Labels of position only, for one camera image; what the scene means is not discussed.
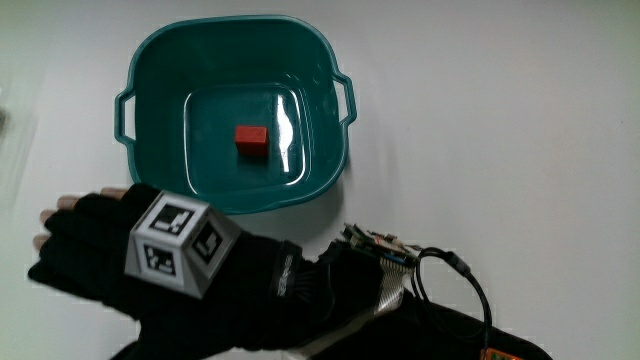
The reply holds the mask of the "person's right hand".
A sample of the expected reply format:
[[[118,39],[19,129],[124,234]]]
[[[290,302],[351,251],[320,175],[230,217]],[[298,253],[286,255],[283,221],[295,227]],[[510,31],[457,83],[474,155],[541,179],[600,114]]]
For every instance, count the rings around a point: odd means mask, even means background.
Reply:
[[[242,233],[201,300],[125,275],[129,232],[158,193],[135,184],[119,196],[59,201],[46,215],[50,235],[36,243],[40,259],[29,278],[139,321],[140,335],[121,359],[205,359],[232,348],[297,346],[306,308],[291,295],[279,299],[273,278],[304,263],[290,242]]]

